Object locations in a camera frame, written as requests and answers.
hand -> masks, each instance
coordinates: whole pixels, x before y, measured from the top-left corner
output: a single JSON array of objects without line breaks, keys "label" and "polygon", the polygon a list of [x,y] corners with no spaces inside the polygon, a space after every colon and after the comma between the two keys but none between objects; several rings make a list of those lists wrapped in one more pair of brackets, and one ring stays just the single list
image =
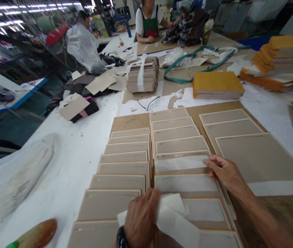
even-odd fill
[{"label": "hand", "polygon": [[149,36],[145,42],[146,43],[154,43],[154,38],[152,36]]},{"label": "hand", "polygon": [[210,169],[209,177],[214,180],[220,179],[226,189],[237,199],[245,200],[247,197],[255,197],[233,161],[213,155],[204,159],[203,163]]},{"label": "hand", "polygon": [[129,203],[124,230],[131,248],[150,247],[158,230],[155,223],[159,200],[160,191],[148,188],[143,197]]}]

bundle tied with string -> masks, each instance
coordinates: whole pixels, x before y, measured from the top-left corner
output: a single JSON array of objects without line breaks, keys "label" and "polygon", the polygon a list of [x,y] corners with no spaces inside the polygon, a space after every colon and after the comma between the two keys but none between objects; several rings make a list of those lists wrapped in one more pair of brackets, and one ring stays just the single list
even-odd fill
[{"label": "bundle tied with string", "polygon": [[130,61],[127,67],[127,91],[154,92],[158,86],[159,60],[143,54],[141,60]]}]

person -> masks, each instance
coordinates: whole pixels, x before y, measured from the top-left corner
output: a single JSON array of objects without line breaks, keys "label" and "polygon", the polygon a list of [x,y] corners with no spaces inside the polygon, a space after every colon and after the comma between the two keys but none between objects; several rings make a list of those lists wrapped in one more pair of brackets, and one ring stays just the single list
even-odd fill
[{"label": "person", "polygon": [[180,17],[175,22],[166,20],[163,11],[154,3],[154,0],[142,0],[135,16],[135,42],[138,41],[139,43],[154,43],[154,38],[159,36],[159,24],[168,29],[180,20]]},{"label": "person", "polygon": [[79,14],[81,16],[81,19],[83,21],[83,25],[85,26],[85,28],[90,32],[92,33],[96,38],[98,38],[99,36],[99,33],[98,33],[98,30],[96,27],[91,27],[91,29],[89,28],[90,27],[90,22],[89,22],[89,15],[84,12],[83,10],[80,10],[79,11]]},{"label": "person", "polygon": [[[268,247],[293,248],[293,238],[253,194],[234,162],[217,155],[209,156],[203,162],[210,169],[209,177],[220,180],[238,199]],[[143,197],[130,202],[125,224],[120,227],[113,247],[150,247],[158,230],[155,218],[160,194],[158,189],[149,188]]]}]

hair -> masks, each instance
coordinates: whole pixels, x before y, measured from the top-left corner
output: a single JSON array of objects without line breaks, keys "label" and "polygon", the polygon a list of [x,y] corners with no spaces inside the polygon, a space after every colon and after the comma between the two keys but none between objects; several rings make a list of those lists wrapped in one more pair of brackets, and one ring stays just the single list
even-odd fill
[{"label": "hair", "polygon": [[79,11],[79,14],[81,16],[81,18],[85,21],[88,18],[88,14],[86,12],[84,12],[83,10]]}]

plastic bag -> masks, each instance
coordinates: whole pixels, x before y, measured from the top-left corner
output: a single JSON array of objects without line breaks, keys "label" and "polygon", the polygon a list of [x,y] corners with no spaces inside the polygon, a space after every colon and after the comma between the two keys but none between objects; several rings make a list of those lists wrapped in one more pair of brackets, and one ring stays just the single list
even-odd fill
[{"label": "plastic bag", "polygon": [[0,159],[0,223],[32,190],[59,145],[52,133]]},{"label": "plastic bag", "polygon": [[90,74],[101,75],[107,69],[101,61],[98,40],[84,26],[77,24],[66,33],[67,52],[84,65]]},{"label": "plastic bag", "polygon": [[[187,53],[183,51],[182,48],[174,48],[172,51],[170,51],[166,57],[164,62],[161,64],[160,68],[166,68],[172,65],[178,58],[181,58],[182,56],[186,55]],[[184,58],[180,63],[176,65],[176,67],[184,67],[188,68],[191,63],[191,57]]]}]

